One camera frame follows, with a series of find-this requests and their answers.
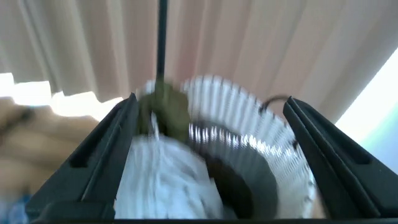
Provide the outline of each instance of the white basket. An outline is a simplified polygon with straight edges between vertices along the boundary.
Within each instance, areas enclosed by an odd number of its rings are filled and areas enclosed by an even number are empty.
[[[141,94],[154,90],[149,81]],[[239,85],[221,77],[196,77],[181,86],[189,100],[192,119],[205,119],[226,126],[241,135],[252,136],[267,145],[258,153],[266,158],[277,182],[275,218],[310,218],[315,197],[315,179],[288,124],[273,112],[259,113],[260,101]]]

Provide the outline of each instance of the basket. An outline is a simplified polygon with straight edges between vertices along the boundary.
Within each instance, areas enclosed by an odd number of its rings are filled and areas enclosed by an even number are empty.
[[[153,92],[154,83],[149,81],[138,96]],[[203,128],[200,136],[190,133],[193,150],[206,149],[209,139],[220,137],[214,130],[229,132],[222,137],[224,146],[213,148],[210,154],[229,164],[252,189],[253,219],[312,216],[315,179],[288,124],[270,110],[260,112],[262,102],[221,77],[196,77],[180,90],[188,96],[191,119],[213,126],[212,131]],[[269,186],[272,179],[275,192]]]

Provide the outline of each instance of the olive green fabric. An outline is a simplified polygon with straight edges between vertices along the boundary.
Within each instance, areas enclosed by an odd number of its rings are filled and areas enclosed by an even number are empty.
[[[188,98],[173,86],[156,80],[155,91],[139,100],[138,133],[148,134],[150,115],[156,114],[160,133],[185,142],[188,138],[190,117]]]

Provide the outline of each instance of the curtain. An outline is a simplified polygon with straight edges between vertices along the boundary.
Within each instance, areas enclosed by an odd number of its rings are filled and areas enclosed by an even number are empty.
[[[127,97],[155,78],[158,1],[2,0],[0,69],[52,92]]]
[[[220,75],[336,121],[397,48],[396,21],[394,0],[168,0],[165,78]],[[0,0],[0,71],[127,97],[155,78],[157,23],[158,0]]]
[[[397,48],[397,10],[384,0],[169,0],[165,78],[221,75],[336,121]]]

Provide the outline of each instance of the black pole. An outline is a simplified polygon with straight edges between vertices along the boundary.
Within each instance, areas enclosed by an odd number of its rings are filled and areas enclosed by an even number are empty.
[[[159,25],[157,32],[157,78],[164,78],[166,50],[167,0],[159,0]]]

